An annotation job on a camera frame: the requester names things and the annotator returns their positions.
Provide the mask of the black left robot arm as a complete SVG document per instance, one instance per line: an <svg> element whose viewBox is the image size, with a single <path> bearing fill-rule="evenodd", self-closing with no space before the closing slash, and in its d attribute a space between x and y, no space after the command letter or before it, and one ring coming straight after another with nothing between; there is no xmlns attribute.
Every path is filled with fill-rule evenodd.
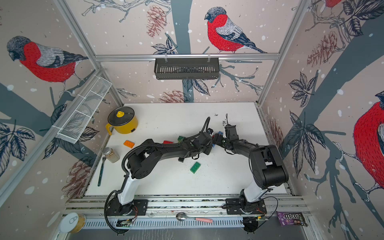
<svg viewBox="0 0 384 240"><path fill-rule="evenodd" d="M112 213L108 208L116 206L118 214L128 214L135 211L135 220L138 215L134 205L135 193L140 185L140 180L147 177L158 162L177 158L179 162L191 158L197 160L200 154L209 155L213 148L213 130L209 128L211 118L207 117L201 131L191 137L187 137L175 144L156 143L153 139L145 140L141 145L130 150L122 160L122 170L125 173L124 181L119 190L113 190L107 197L104 206L104 218L108 227L117 235L124 235L127 230L119 230L113 227L108 216Z"/></svg>

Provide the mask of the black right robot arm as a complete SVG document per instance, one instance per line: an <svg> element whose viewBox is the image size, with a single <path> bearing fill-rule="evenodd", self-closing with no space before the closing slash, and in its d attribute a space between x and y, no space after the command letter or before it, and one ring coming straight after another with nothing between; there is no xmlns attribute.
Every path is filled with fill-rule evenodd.
<svg viewBox="0 0 384 240"><path fill-rule="evenodd" d="M263 195L289 180L289 174L275 145L259 145L240 139L235 125L225 126L225 135L213 137L214 144L227 154L242 155L248 159L253 180L239 195L239 206L245 214L261 212Z"/></svg>

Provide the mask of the dark green lego brick top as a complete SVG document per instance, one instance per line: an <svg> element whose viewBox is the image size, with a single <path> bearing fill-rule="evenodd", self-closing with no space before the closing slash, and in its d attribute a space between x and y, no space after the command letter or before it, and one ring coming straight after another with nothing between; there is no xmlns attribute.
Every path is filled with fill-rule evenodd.
<svg viewBox="0 0 384 240"><path fill-rule="evenodd" d="M179 137L178 137L178 143L181 143L184 139L185 139L185 137L183 137L183 136L179 136Z"/></svg>

